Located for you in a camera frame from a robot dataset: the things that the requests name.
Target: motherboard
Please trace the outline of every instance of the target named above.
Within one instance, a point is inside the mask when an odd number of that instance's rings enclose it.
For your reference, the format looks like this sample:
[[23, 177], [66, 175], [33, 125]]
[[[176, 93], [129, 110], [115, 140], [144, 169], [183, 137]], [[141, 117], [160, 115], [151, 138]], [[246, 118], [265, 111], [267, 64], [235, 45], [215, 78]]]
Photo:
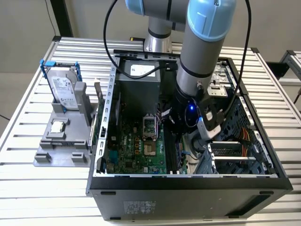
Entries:
[[166, 174], [163, 126], [158, 138], [143, 140], [142, 120], [121, 120], [120, 145], [110, 150], [107, 171], [115, 174]]

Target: blue robot arm cap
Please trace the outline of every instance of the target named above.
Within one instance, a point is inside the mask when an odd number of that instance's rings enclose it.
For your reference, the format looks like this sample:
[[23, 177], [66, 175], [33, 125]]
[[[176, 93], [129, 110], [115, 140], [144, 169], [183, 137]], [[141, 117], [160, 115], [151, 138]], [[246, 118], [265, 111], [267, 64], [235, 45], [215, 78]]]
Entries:
[[190, 0], [187, 22], [193, 33], [204, 41], [219, 41], [232, 24], [236, 0]]
[[144, 16], [143, 0], [126, 0], [128, 10]]

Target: aluminum extrusion table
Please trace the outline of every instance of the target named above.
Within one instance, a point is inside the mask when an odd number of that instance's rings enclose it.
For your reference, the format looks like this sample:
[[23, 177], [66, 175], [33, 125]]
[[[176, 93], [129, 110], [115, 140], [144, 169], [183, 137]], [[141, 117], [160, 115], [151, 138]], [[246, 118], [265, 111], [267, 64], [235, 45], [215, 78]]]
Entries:
[[[110, 41], [109, 49], [143, 50], [139, 41]], [[173, 45], [173, 52], [181, 51]], [[240, 70], [242, 48], [224, 47]], [[106, 94], [111, 63], [102, 40], [62, 38], [53, 41], [45, 60], [81, 66], [91, 102], [94, 81]], [[294, 190], [249, 219], [220, 221], [137, 221], [123, 225], [238, 224], [301, 225], [301, 115], [279, 85], [260, 53], [248, 50], [243, 82]], [[36, 168], [32, 165], [52, 112], [52, 95], [38, 69], [0, 139], [0, 225], [111, 225], [104, 222], [93, 198], [86, 197], [88, 168]]]

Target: metal frame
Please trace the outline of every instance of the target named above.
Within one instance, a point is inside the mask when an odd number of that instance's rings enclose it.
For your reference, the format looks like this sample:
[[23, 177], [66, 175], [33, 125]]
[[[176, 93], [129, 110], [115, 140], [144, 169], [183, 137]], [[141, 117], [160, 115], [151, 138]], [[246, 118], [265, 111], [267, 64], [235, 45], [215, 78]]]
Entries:
[[289, 69], [289, 66], [286, 63], [281, 63], [281, 62], [266, 62], [266, 63], [278, 80], [282, 78]]
[[[176, 61], [179, 58], [179, 54], [153, 54], [153, 53], [143, 53], [136, 51], [115, 51], [115, 61], [120, 61], [121, 59], [147, 59], [147, 60], [167, 60], [167, 61]], [[238, 80], [239, 74], [236, 70], [235, 65], [233, 64], [232, 59], [220, 57], [220, 61], [226, 61], [228, 66], [231, 69], [231, 73], [235, 76], [236, 80]], [[116, 76], [116, 67], [112, 67], [112, 71], [110, 74], [110, 82], [109, 86], [112, 85], [109, 92], [113, 93], [114, 89], [114, 81]], [[167, 202], [166, 200], [177, 200], [180, 204], [183, 199], [188, 198], [191, 190], [194, 190], [194, 195], [198, 196], [206, 196], [207, 198], [214, 199], [219, 196], [222, 200], [225, 197], [232, 196], [236, 197], [235, 194], [231, 193], [233, 191], [243, 193], [243, 191], [248, 190], [249, 194], [241, 194], [241, 202], [239, 206], [233, 206], [234, 204], [229, 204], [231, 208], [237, 209], [233, 212], [224, 213], [229, 217], [239, 217], [245, 218], [249, 217], [258, 210], [262, 209], [264, 206], [267, 206], [274, 200], [277, 200], [285, 193], [292, 190], [292, 186], [280, 164], [280, 160], [277, 158], [275, 151], [272, 148], [272, 145], [269, 142], [269, 139], [263, 129], [263, 126], [256, 114], [256, 111], [253, 109], [251, 101], [249, 99], [248, 93], [246, 91], [245, 85], [243, 83], [240, 84], [240, 93], [244, 98], [243, 102], [245, 102], [248, 107], [250, 114], [255, 122], [256, 129], [259, 131], [259, 136], [263, 140], [263, 143], [268, 150], [269, 158], [272, 159], [274, 169], [270, 172], [269, 175], [271, 178], [266, 178], [267, 175], [263, 175], [262, 178], [257, 175], [227, 175], [223, 174], [209, 174], [209, 175], [177, 175], [177, 174], [164, 174], [164, 175], [152, 175], [152, 174], [100, 174], [100, 172], [105, 172], [105, 165], [107, 153], [106, 145], [107, 142], [104, 140], [107, 136], [108, 123], [110, 117], [110, 108], [111, 101], [108, 99], [106, 101], [106, 106], [103, 112], [103, 122], [101, 127], [105, 128], [106, 133], [103, 137], [100, 137], [100, 143], [97, 145], [97, 150], [95, 154], [94, 165], [90, 167], [91, 173], [88, 178], [87, 184], [87, 192], [92, 194], [97, 206], [101, 210], [102, 216], [106, 219], [112, 219], [113, 217], [122, 220], [131, 220], [133, 218], [138, 219], [154, 219], [154, 218], [162, 218], [168, 219], [170, 215], [174, 215], [174, 209], [171, 211], [171, 206], [174, 205], [173, 202]], [[278, 173], [279, 178], [274, 178], [273, 175], [276, 172]], [[166, 190], [176, 190], [174, 193], [165, 194], [165, 199], [162, 201], [160, 199], [161, 194], [165, 193]], [[264, 196], [258, 196], [258, 202], [254, 200], [254, 203], [251, 205], [250, 200], [253, 199], [254, 196], [259, 194], [268, 194], [266, 199]], [[117, 206], [123, 206], [122, 200], [131, 200], [133, 202], [141, 202], [144, 199], [152, 199], [157, 203], [156, 213], [151, 215], [137, 214], [136, 216], [125, 214], [125, 210], [118, 208]], [[193, 201], [193, 199], [189, 202], [190, 205], [197, 206], [198, 202]], [[207, 211], [208, 207], [198, 208], [204, 212]], [[165, 210], [164, 216], [160, 216], [162, 214], [158, 213], [158, 210]], [[182, 206], [181, 208], [177, 208], [182, 214], [176, 212], [179, 215], [174, 215], [174, 219], [185, 219], [187, 209]], [[191, 216], [196, 218], [195, 208], [190, 209]]]
[[297, 79], [282, 78], [281, 85], [286, 86], [301, 86], [301, 52], [294, 52], [287, 50], [280, 60], [281, 63], [287, 64], [289, 68], [295, 73]]
[[60, 35], [64, 37], [73, 37], [65, 0], [50, 0], [50, 2]]
[[[108, 41], [109, 49], [143, 50], [141, 41]], [[173, 52], [180, 53], [182, 45], [173, 44]], [[243, 48], [223, 47], [220, 56], [231, 57], [240, 69]], [[94, 79], [107, 93], [111, 65], [102, 40], [62, 38], [52, 42], [44, 57], [61, 63], [81, 65], [83, 81], [91, 102], [97, 102]], [[215, 221], [143, 221], [140, 225], [207, 225], [245, 224], [247, 226], [295, 226], [301, 223], [301, 124], [298, 114], [291, 110], [286, 95], [260, 54], [247, 51], [243, 81], [250, 100], [274, 146], [294, 191], [272, 203], [248, 219], [220, 219]], [[51, 93], [38, 70], [0, 139], [0, 202], [1, 226], [38, 224], [101, 224], [103, 218], [93, 199], [86, 197], [88, 169], [35, 168], [32, 160], [48, 122]]]

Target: gray robot arm segment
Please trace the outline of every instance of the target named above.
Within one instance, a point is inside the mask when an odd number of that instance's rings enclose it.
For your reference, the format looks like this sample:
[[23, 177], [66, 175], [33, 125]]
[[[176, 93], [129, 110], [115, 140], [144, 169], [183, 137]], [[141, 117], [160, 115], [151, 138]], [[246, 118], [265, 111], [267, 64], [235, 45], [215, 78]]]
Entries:
[[188, 2], [189, 0], [126, 0], [126, 5], [131, 12], [143, 16], [185, 24]]
[[235, 7], [236, 0], [190, 0], [177, 74], [184, 93], [195, 96], [198, 83], [207, 89]]

